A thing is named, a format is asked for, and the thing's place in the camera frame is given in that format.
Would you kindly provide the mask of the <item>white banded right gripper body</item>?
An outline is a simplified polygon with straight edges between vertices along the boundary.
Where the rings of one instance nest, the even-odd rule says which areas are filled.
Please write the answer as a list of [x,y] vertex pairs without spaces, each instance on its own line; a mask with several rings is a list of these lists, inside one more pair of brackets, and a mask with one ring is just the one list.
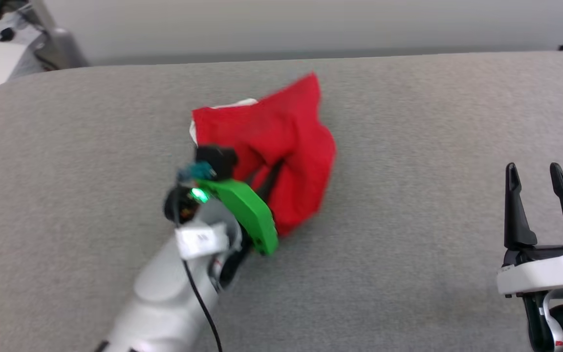
[[502,295],[563,289],[563,246],[507,250],[497,286]]

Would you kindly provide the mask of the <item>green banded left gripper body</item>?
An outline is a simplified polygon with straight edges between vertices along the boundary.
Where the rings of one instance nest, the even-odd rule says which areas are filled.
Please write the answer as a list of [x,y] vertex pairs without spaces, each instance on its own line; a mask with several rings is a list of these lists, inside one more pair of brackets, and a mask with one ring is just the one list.
[[195,220],[203,210],[214,215],[228,215],[226,234],[236,251],[255,250],[264,256],[272,255],[279,247],[278,233],[272,210],[247,183],[226,179],[222,181],[195,179],[194,186],[178,182],[167,194],[164,216],[175,225]]

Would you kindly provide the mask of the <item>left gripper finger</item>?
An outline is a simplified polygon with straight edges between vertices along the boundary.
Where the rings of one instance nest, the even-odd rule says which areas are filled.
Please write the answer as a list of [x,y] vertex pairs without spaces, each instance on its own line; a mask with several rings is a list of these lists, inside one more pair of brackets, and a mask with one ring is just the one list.
[[277,179],[279,177],[280,170],[284,162],[277,162],[273,165],[272,168],[268,172],[266,172],[265,178],[260,182],[260,186],[258,188],[255,187],[255,180],[258,174],[264,170],[262,167],[259,170],[254,171],[250,176],[247,178],[247,185],[249,185],[252,190],[255,191],[257,196],[263,201],[269,201],[270,195],[272,193],[273,187],[275,187]]

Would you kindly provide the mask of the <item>red basketball jersey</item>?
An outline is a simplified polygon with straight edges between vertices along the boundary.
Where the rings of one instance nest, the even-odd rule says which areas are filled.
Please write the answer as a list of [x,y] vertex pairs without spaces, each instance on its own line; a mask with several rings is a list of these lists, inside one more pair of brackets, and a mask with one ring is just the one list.
[[252,105],[192,111],[197,143],[230,147],[233,175],[259,188],[281,162],[268,205],[281,237],[314,216],[333,170],[335,140],[319,119],[321,91],[310,73]]

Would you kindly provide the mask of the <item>white label tag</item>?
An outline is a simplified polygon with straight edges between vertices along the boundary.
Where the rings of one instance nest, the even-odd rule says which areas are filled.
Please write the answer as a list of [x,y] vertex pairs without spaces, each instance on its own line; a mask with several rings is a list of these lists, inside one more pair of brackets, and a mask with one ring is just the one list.
[[179,256],[185,261],[221,253],[230,248],[227,225],[190,222],[174,230]]

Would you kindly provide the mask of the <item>grey metal frame stand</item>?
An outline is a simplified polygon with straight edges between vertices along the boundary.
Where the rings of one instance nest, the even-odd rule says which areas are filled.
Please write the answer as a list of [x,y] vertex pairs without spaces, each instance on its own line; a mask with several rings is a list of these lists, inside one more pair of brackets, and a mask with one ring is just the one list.
[[58,52],[61,59],[60,67],[64,69],[88,67],[88,61],[78,47],[71,31],[57,22],[55,13],[49,8],[49,5],[56,4],[56,0],[27,1]]

